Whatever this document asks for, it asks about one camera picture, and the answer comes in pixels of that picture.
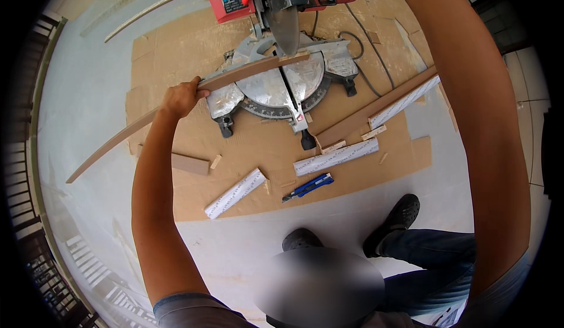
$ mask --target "foot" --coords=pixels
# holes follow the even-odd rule
[[[380,257],[376,253],[376,247],[392,231],[407,230],[419,214],[419,198],[414,194],[406,194],[395,204],[390,214],[375,231],[370,234],[362,245],[364,255],[370,257]]]
[[[323,247],[321,240],[306,228],[299,228],[292,231],[286,236],[284,241],[282,241],[282,250],[284,250],[284,252],[305,247]]]

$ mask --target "blue utility knife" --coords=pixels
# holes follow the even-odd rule
[[[331,177],[331,174],[327,173],[327,174],[321,174],[318,177],[316,177],[315,179],[313,179],[312,181],[310,181],[309,183],[306,183],[300,187],[298,187],[297,189],[293,190],[291,194],[282,197],[282,203],[285,203],[287,201],[290,201],[291,199],[294,199],[296,197],[303,197],[303,195],[305,195],[308,192],[311,192],[313,190],[315,190],[318,187],[321,187],[323,185],[329,185],[331,183],[333,183],[333,178]]]

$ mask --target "jeans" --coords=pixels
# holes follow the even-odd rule
[[[468,297],[476,261],[474,234],[395,231],[380,243],[378,253],[424,269],[385,278],[386,300],[377,310],[418,316]]]

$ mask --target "saw blade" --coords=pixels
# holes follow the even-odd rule
[[[300,45],[298,9],[295,6],[278,12],[271,12],[270,9],[267,9],[264,15],[280,49],[287,56],[296,55]]]

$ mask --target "person's left arm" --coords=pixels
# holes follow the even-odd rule
[[[167,89],[139,155],[131,192],[131,229],[151,304],[181,292],[209,294],[173,217],[171,152],[178,121],[209,91],[200,77]]]

